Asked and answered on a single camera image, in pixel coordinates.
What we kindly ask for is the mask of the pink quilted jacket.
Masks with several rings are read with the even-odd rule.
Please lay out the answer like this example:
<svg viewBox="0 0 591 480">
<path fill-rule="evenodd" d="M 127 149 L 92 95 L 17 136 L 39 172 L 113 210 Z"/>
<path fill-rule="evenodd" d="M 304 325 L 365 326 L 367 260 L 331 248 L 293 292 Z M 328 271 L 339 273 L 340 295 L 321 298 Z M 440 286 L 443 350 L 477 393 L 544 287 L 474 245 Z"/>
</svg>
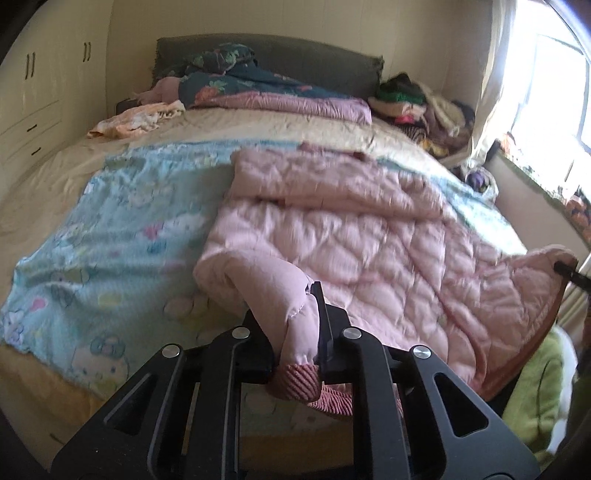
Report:
<svg viewBox="0 0 591 480">
<path fill-rule="evenodd" d="M 508 254 L 457 217 L 419 174 L 344 153 L 242 148 L 193 270 L 235 315 L 250 311 L 279 367 L 270 389 L 332 415 L 351 390 L 320 374 L 311 286 L 383 344 L 430 347 L 481 397 L 494 397 L 550 330 L 574 266 L 560 245 Z"/>
</svg>

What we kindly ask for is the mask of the pile of assorted clothes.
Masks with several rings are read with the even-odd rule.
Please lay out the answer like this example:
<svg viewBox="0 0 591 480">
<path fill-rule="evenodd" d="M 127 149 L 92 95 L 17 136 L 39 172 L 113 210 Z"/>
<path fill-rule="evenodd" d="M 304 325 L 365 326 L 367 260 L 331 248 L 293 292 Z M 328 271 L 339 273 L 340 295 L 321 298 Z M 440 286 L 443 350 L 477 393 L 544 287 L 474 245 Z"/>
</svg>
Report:
<svg viewBox="0 0 591 480">
<path fill-rule="evenodd" d="M 438 160 L 468 146 L 476 118 L 469 105 L 448 100 L 405 72 L 381 83 L 368 104 Z"/>
</svg>

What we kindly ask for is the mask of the green fuzzy cloth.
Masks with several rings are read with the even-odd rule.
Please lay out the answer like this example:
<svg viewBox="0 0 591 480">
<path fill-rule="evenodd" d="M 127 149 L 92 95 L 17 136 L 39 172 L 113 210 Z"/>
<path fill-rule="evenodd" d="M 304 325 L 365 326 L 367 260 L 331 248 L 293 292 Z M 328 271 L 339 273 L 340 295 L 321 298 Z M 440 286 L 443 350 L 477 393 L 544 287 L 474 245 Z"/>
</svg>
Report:
<svg viewBox="0 0 591 480">
<path fill-rule="evenodd" d="M 542 469 L 554 459 L 566 434 L 576 365 L 570 336 L 552 327 L 522 369 L 502 415 Z"/>
</svg>

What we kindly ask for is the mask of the beige bed sheet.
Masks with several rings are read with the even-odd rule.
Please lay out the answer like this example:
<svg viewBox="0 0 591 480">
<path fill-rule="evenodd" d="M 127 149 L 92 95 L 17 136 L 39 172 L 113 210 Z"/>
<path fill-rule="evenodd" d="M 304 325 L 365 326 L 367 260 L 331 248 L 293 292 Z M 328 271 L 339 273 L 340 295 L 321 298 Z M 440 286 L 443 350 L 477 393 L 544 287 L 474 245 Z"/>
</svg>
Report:
<svg viewBox="0 0 591 480">
<path fill-rule="evenodd" d="M 9 293 L 17 261 L 33 253 L 61 225 L 107 156 L 147 145 L 246 139 L 308 141 L 363 151 L 453 185 L 459 182 L 437 160 L 381 120 L 360 126 L 267 111 L 188 111 L 136 139 L 81 138 L 39 154 L 29 170 L 12 181 L 1 201 L 1 295 Z M 49 467 L 62 444 L 99 403 L 92 393 L 66 381 L 35 357 L 2 347 L 1 408 L 43 467 Z"/>
</svg>

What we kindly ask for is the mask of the turquoise cartoon print blanket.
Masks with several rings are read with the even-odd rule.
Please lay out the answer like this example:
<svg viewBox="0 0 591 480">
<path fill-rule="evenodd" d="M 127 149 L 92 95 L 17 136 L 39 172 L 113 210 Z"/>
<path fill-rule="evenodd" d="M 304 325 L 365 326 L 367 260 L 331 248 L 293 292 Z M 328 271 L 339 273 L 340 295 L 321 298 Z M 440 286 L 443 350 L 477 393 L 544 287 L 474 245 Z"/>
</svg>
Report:
<svg viewBox="0 0 591 480">
<path fill-rule="evenodd" d="M 80 427 L 155 350 L 208 344 L 242 318 L 204 295 L 192 271 L 245 141 L 150 145 L 113 154 L 30 255 L 49 202 L 8 207 L 1 395 L 8 414 Z"/>
</svg>

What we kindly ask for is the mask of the white sheer curtain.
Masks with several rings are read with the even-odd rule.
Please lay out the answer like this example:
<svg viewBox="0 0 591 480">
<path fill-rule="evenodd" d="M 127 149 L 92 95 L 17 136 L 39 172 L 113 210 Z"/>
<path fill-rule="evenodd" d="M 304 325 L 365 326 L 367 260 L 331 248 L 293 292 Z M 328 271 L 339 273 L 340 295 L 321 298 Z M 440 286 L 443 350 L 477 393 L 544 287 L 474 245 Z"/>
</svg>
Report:
<svg viewBox="0 0 591 480">
<path fill-rule="evenodd" d="M 526 14 L 534 5 L 544 6 L 544 2 L 492 2 L 489 50 L 472 134 L 472 154 L 479 161 L 485 158 L 493 142 L 509 130 L 517 113 L 518 96 L 524 89 L 523 81 L 518 79 L 519 44 L 527 43 Z"/>
</svg>

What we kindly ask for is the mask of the peach white crumpled garment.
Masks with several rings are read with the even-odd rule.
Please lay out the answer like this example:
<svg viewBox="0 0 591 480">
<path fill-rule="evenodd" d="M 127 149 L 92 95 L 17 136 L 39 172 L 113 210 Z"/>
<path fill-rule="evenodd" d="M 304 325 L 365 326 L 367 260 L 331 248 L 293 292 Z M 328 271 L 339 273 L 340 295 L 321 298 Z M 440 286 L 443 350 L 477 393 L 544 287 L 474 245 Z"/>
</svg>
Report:
<svg viewBox="0 0 591 480">
<path fill-rule="evenodd" d="M 140 105 L 98 122 L 87 132 L 88 138 L 126 139 L 143 136 L 159 128 L 163 121 L 185 112 L 180 101 Z"/>
</svg>

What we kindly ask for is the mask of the dark green headboard cushion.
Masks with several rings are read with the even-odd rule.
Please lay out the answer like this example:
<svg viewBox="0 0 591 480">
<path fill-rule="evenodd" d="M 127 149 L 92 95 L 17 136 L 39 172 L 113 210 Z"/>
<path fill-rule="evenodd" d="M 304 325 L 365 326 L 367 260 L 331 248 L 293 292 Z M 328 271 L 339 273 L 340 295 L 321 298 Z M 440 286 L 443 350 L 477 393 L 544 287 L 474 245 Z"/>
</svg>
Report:
<svg viewBox="0 0 591 480">
<path fill-rule="evenodd" d="M 375 94 L 384 70 L 385 61 L 381 57 L 317 41 L 264 34 L 212 33 L 158 39 L 152 80 L 159 80 L 189 55 L 222 43 L 249 47 L 264 70 L 362 99 Z"/>
</svg>

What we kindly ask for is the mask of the pink pillow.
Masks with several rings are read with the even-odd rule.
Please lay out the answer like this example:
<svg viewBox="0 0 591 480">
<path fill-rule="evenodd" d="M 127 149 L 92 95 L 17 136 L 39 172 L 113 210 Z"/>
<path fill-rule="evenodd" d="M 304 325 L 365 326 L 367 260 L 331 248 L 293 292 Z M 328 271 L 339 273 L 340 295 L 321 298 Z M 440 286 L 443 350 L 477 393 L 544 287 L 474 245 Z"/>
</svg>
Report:
<svg viewBox="0 0 591 480">
<path fill-rule="evenodd" d="M 140 105 L 176 102 L 179 99 L 179 84 L 178 77 L 164 77 L 158 80 L 150 90 L 136 94 L 135 99 Z"/>
</svg>

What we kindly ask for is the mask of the dark floral purple-lined quilt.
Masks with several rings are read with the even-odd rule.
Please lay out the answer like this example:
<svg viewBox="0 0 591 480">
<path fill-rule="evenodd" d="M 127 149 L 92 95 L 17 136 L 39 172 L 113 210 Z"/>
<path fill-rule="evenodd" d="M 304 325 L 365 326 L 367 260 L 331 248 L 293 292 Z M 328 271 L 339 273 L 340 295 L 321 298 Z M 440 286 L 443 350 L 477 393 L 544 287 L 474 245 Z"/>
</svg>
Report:
<svg viewBox="0 0 591 480">
<path fill-rule="evenodd" d="M 178 99 L 187 109 L 266 110 L 360 125 L 373 121 L 366 101 L 264 70 L 252 49 L 235 43 L 189 56 Z"/>
</svg>

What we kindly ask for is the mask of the cream built-in wardrobe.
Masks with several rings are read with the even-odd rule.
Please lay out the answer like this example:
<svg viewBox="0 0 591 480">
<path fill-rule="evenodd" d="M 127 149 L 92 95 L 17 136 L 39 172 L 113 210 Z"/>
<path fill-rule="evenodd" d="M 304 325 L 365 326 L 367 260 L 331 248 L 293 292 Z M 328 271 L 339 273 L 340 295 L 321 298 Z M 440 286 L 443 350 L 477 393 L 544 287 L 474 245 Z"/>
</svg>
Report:
<svg viewBox="0 0 591 480">
<path fill-rule="evenodd" d="M 46 1 L 1 63 L 1 196 L 107 113 L 111 1 Z"/>
</svg>

